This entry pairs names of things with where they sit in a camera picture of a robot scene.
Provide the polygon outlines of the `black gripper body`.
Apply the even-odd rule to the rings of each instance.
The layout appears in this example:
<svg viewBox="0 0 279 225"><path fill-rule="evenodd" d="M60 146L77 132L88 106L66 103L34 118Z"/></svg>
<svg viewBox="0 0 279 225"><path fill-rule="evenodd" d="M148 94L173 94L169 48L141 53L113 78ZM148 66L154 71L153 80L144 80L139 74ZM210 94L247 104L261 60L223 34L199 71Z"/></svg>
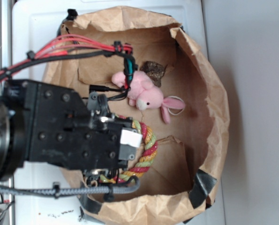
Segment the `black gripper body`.
<svg viewBox="0 0 279 225"><path fill-rule="evenodd" d="M113 177L128 167L142 141L132 120L88 109L69 88L10 80L2 102L10 113L6 176L29 161Z"/></svg>

